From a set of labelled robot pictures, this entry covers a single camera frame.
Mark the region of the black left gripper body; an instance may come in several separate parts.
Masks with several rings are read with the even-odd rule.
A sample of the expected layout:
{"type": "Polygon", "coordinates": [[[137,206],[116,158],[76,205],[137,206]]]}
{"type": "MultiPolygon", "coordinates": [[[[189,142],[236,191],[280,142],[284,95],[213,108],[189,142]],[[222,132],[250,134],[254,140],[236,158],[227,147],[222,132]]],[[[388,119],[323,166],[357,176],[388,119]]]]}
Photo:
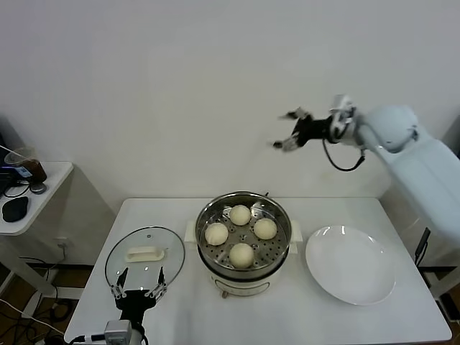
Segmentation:
{"type": "Polygon", "coordinates": [[[143,290],[128,290],[123,295],[115,297],[115,304],[121,311],[121,320],[142,321],[145,312],[156,306],[157,298],[143,290]]]}

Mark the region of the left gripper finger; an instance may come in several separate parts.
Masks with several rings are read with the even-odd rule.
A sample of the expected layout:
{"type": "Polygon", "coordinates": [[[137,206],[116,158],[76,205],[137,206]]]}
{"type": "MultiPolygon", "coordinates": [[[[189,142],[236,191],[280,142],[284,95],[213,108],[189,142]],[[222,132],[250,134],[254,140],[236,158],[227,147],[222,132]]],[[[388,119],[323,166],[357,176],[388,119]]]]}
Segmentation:
{"type": "Polygon", "coordinates": [[[111,293],[115,299],[121,299],[126,297],[124,285],[126,283],[128,275],[128,268],[126,267],[122,272],[116,274],[116,280],[110,284],[111,293]]]}
{"type": "Polygon", "coordinates": [[[164,267],[161,267],[157,278],[156,286],[149,292],[145,293],[144,296],[147,298],[161,299],[166,292],[167,283],[165,280],[164,267]]]}

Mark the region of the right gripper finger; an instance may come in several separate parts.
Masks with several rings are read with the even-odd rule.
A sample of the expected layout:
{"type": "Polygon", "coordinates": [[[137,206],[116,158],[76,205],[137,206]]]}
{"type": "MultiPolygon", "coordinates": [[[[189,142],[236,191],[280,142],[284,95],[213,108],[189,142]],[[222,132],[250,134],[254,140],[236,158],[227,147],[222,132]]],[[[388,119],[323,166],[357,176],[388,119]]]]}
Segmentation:
{"type": "Polygon", "coordinates": [[[283,114],[280,118],[282,120],[290,121],[310,121],[311,113],[299,107],[295,110],[288,111],[287,113],[283,114]]]}
{"type": "Polygon", "coordinates": [[[299,148],[298,136],[297,134],[293,134],[289,136],[287,139],[274,141],[272,143],[272,147],[276,150],[281,150],[281,151],[297,150],[299,148]]]}

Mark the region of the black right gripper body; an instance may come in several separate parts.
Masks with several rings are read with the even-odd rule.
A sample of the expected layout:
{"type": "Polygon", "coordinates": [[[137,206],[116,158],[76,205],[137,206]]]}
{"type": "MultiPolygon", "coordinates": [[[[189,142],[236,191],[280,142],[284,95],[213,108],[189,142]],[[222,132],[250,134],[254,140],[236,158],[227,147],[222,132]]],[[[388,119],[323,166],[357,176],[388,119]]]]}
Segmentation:
{"type": "Polygon", "coordinates": [[[307,116],[299,119],[294,127],[294,137],[297,146],[304,146],[312,139],[328,139],[329,118],[314,119],[312,116],[307,116]]]}

